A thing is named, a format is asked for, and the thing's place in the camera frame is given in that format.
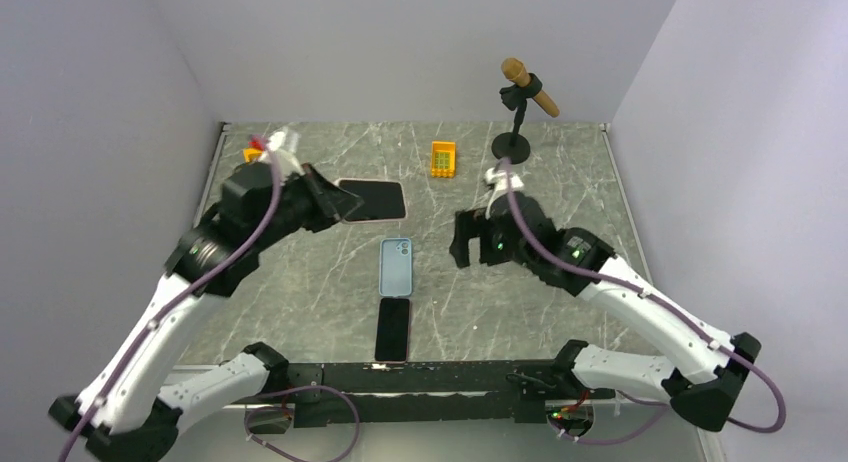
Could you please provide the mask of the pink cased phone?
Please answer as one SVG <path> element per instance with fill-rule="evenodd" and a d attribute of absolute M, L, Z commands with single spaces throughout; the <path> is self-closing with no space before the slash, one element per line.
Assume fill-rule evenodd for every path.
<path fill-rule="evenodd" d="M 362 204 L 346 215 L 346 223 L 399 221 L 407 216 L 406 200 L 400 182 L 377 179 L 338 179 L 336 185 L 362 199 Z"/>

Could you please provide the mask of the purple smartphone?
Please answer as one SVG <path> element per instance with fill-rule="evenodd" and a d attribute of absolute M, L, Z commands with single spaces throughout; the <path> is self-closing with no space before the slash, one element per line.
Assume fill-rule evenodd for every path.
<path fill-rule="evenodd" d="M 380 363 L 403 363 L 408 357 L 411 302 L 383 298 L 379 304 L 374 358 Z"/>

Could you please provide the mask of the light blue phone case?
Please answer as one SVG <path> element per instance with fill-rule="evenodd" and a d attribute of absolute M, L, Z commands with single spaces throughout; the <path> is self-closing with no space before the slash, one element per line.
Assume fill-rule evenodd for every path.
<path fill-rule="evenodd" d="M 413 247 L 408 238 L 388 238 L 380 243 L 378 292 L 393 298 L 412 294 Z"/>

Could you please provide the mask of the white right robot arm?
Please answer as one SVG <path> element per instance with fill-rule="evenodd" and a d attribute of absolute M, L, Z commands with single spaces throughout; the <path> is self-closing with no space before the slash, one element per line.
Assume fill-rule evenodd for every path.
<path fill-rule="evenodd" d="M 487 208 L 456 213 L 449 247 L 456 265 L 469 266 L 469 242 L 479 239 L 481 263 L 521 265 L 545 284 L 612 314 L 659 352 L 616 352 L 572 339 L 552 364 L 553 388 L 568 398 L 609 389 L 652 399 L 668 404 L 696 427 L 721 431 L 731 420 L 760 342 L 748 333 L 731 336 L 693 317 L 646 283 L 601 238 L 579 227 L 558 228 L 535 199 L 522 193 L 515 198 L 539 245 L 579 271 L 567 271 L 537 251 L 515 221 L 506 195 Z"/>

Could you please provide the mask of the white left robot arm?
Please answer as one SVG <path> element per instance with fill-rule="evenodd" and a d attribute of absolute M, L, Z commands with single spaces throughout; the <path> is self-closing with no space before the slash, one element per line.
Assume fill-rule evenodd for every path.
<path fill-rule="evenodd" d="M 167 377 L 196 329 L 257 270 L 264 250 L 299 230 L 326 230 L 360 204 L 306 163 L 239 167 L 180 238 L 107 367 L 81 392 L 56 398 L 50 417 L 72 439 L 83 439 L 98 461 L 158 461 L 182 433 L 223 407 L 279 399 L 292 387 L 289 363 L 263 342 L 184 382 L 171 385 Z"/>

